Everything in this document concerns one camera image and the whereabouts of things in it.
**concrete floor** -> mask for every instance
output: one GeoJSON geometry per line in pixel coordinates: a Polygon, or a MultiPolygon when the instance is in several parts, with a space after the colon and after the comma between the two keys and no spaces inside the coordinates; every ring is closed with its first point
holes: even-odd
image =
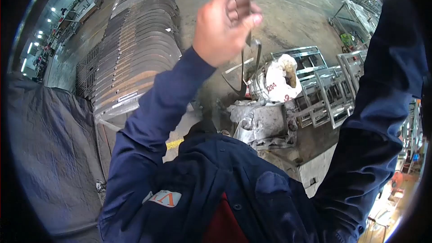
{"type": "MultiPolygon", "coordinates": [[[[207,1],[176,0],[181,14],[182,50],[192,44],[197,10],[207,1]]],[[[338,10],[342,0],[255,1],[263,10],[264,20],[262,26],[252,32],[252,36],[261,40],[263,55],[292,47],[316,45],[323,54],[327,65],[337,64],[336,55],[342,52],[342,42],[335,30],[327,23],[327,18],[338,10]]],[[[65,47],[57,50],[51,66],[48,66],[45,85],[74,91],[76,64],[102,39],[113,3],[114,0],[104,0],[101,9],[79,28],[77,34],[67,42],[65,47]]],[[[255,48],[246,49],[246,59],[254,56],[256,56],[255,48]]],[[[239,63],[240,55],[221,67],[203,85],[198,100],[204,109],[215,109],[218,106],[218,100],[222,100],[223,106],[229,105],[233,99],[233,91],[225,83],[220,72],[239,63]]],[[[239,81],[239,70],[230,75],[234,81],[239,81]]],[[[299,131],[298,146],[288,152],[278,153],[278,155],[290,160],[309,159],[335,144],[337,136],[338,131],[332,130],[330,124],[316,129],[311,126],[306,127],[299,131]]]]}

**plastic bag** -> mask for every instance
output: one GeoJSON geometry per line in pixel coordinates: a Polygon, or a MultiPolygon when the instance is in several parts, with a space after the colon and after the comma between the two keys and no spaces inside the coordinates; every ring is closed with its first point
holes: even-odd
{"type": "Polygon", "coordinates": [[[265,81],[266,93],[270,101],[286,102],[297,97],[302,91],[300,80],[295,75],[296,69],[297,62],[287,54],[270,63],[265,81]],[[294,87],[287,84],[286,77],[294,87]]]}

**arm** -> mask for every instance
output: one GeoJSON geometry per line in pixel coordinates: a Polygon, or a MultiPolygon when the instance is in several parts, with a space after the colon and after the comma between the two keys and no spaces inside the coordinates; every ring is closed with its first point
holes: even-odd
{"type": "Polygon", "coordinates": [[[211,0],[198,11],[193,47],[171,71],[156,75],[153,88],[141,97],[139,108],[117,133],[99,217],[102,237],[111,221],[133,217],[151,190],[149,181],[162,164],[165,141],[187,104],[216,67],[240,53],[248,32],[261,22],[261,15],[253,14],[232,27],[235,17],[230,18],[227,10],[237,13],[241,7],[235,0],[211,0]]]}
{"type": "Polygon", "coordinates": [[[171,71],[156,75],[153,87],[116,135],[101,220],[114,215],[132,193],[139,190],[141,200],[148,194],[147,179],[162,164],[169,133],[215,70],[190,48],[171,71]]]}
{"type": "Polygon", "coordinates": [[[408,4],[384,0],[354,113],[341,127],[330,168],[312,198],[323,220],[347,242],[363,233],[379,189],[393,176],[402,149],[398,128],[412,97],[421,95],[425,51],[408,4]]]}

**gray tarp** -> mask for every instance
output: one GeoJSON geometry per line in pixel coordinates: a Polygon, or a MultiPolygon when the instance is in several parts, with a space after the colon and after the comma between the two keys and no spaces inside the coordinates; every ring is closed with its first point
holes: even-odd
{"type": "Polygon", "coordinates": [[[99,242],[95,183],[105,179],[90,103],[21,73],[9,79],[11,149],[31,205],[56,241],[99,242]]]}

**navy blue work uniform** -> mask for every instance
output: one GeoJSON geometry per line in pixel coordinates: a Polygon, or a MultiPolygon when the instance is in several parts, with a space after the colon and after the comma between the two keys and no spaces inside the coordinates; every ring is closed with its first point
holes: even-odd
{"type": "Polygon", "coordinates": [[[404,43],[405,35],[394,44],[388,6],[370,42],[354,113],[314,197],[248,145],[221,134],[186,139],[178,157],[162,163],[169,133],[215,71],[190,48],[173,70],[156,76],[117,133],[98,224],[102,239],[200,242],[226,193],[249,242],[356,242],[394,173],[402,149],[396,134],[427,69],[415,30],[404,34],[417,41],[404,43]]]}

